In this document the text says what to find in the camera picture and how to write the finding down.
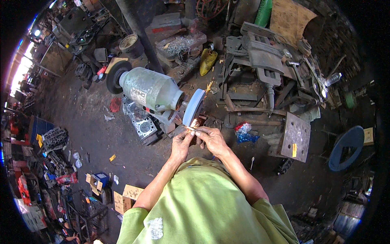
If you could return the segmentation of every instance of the green cylinder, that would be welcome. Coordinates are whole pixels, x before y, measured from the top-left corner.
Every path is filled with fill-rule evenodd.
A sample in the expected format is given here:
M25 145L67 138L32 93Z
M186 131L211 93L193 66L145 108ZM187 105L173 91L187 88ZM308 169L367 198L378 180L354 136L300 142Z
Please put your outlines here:
M272 0L261 0L259 10L257 11L255 25L265 27L271 16Z

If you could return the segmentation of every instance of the black pole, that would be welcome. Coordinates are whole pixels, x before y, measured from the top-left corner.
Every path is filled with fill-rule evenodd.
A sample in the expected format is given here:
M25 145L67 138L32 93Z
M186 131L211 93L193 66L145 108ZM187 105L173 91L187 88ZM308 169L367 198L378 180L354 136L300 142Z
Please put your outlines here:
M144 47L145 54L147 59L150 62L150 69L163 74L163 69L158 62L156 53L153 50L153 46L149 41L149 38L146 35L145 29L142 27L141 21L137 13L133 12L133 7L131 1L129 0L116 0L119 8L122 11L123 16L125 17L127 23L129 24L131 30L138 35L140 41Z

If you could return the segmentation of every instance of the blue box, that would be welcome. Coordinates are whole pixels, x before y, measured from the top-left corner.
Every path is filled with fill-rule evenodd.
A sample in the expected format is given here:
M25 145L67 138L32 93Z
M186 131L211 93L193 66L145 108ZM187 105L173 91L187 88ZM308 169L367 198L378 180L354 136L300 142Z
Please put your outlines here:
M102 187L105 187L110 181L110 177L104 172L93 174L92 177L100 181L102 183Z

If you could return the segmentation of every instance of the yellow label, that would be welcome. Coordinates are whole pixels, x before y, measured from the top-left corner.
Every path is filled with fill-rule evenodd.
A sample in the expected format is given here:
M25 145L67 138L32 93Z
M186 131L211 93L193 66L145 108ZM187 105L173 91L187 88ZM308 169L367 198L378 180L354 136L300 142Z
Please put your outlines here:
M112 156L110 157L110 162L111 162L112 160L114 160L116 157L117 157L117 156L115 156L115 154L112 155Z
M294 143L293 145L292 145L292 157L293 158L295 158L296 157L296 143Z
M39 147L41 148L42 145L43 145L43 143L42 143L42 141L43 141L43 140L42 140L42 136L39 135L39 134L37 134L36 140L38 141Z

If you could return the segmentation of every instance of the cardboard piece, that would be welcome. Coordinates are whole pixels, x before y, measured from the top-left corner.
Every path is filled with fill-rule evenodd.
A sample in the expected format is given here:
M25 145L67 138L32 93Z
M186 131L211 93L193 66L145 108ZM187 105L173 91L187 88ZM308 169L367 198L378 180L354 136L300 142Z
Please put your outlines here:
M131 198L125 197L114 191L114 205L115 211L120 214L124 214L127 210L131 209L134 201Z
M116 63L118 63L119 61L122 61L122 60L128 61L129 59L128 58L112 58L110 64L107 66L107 69L106 69L106 71L104 73L108 74L110 72L112 66L114 66L114 64L116 64Z
M85 181L91 185L92 192L99 196L99 191L101 191L103 183L92 177L90 174L87 174Z
M131 198L136 201L138 196L141 194L143 190L144 189L132 185L126 185L124 187L123 196Z
M127 210L131 209L134 205L134 201L137 200L143 190L144 189L132 185L126 185L123 195L114 191L115 211L120 214L124 214Z
M364 144L363 145L364 146L374 145L374 129L372 127L364 129Z

